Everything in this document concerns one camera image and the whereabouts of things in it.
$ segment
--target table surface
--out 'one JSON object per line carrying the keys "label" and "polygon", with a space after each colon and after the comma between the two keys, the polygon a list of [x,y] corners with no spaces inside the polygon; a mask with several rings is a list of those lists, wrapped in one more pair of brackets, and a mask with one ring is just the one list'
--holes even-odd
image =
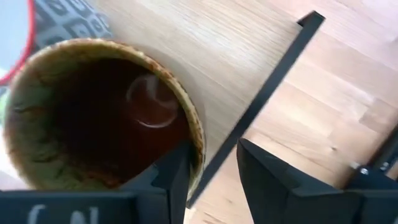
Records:
{"label": "table surface", "polygon": [[116,39],[138,46],[177,76],[193,77],[205,108],[199,111],[205,117],[205,164],[301,29],[266,1],[89,2],[108,16]]}

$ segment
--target gray patterned cloth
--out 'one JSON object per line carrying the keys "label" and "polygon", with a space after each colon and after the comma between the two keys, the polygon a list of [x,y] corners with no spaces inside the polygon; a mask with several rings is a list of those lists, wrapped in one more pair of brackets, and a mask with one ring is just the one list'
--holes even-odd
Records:
{"label": "gray patterned cloth", "polygon": [[35,0],[32,53],[54,43],[78,38],[112,38],[106,17],[84,0]]}

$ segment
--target screw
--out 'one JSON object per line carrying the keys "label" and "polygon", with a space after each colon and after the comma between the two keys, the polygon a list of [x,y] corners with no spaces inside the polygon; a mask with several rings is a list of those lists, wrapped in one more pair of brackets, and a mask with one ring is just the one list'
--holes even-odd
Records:
{"label": "screw", "polygon": [[380,167],[380,170],[385,171],[390,164],[388,162],[384,162],[383,166]]}
{"label": "screw", "polygon": [[361,169],[361,173],[362,173],[362,174],[365,174],[365,175],[368,175],[368,174],[369,174],[369,171],[368,171],[367,169],[365,169],[365,168],[362,168],[362,169]]}

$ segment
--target red rim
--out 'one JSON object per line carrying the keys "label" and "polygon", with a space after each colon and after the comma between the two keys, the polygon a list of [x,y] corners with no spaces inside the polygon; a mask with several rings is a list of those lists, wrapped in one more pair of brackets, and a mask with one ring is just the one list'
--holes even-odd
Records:
{"label": "red rim", "polygon": [[22,53],[21,58],[17,61],[17,63],[14,65],[10,71],[0,79],[0,85],[5,85],[7,84],[15,75],[15,72],[18,71],[24,64],[25,60],[28,58],[30,54],[30,49],[33,44],[34,40],[34,31],[35,31],[35,17],[34,17],[34,3],[33,0],[27,0],[28,4],[28,13],[29,13],[29,34],[28,34],[28,39],[24,48],[24,51]]}

